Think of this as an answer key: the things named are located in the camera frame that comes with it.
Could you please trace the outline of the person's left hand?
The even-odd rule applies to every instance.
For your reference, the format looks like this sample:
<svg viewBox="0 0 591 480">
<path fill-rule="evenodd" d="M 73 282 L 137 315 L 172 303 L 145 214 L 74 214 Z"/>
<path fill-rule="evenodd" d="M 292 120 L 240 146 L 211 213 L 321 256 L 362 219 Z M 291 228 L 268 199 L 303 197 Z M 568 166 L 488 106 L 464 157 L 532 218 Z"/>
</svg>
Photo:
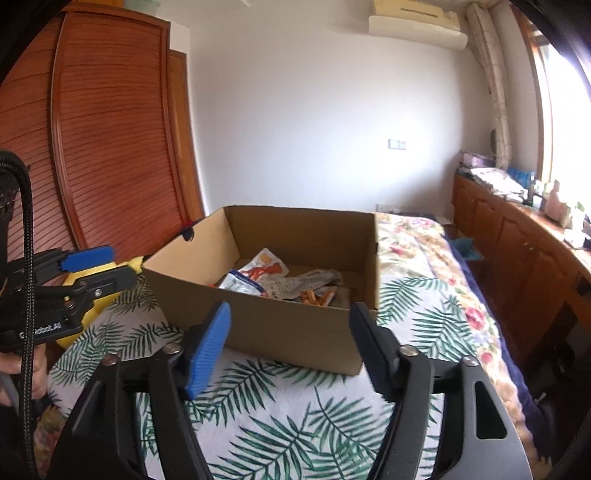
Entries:
<svg viewBox="0 0 591 480">
<path fill-rule="evenodd" d="M 0 370 L 9 376 L 21 376 L 22 358 L 12 352 L 0 353 Z M 33 358 L 33 378 L 31 398 L 41 399 L 46 395 L 48 389 L 48 359 L 46 345 L 36 345 Z"/>
</svg>

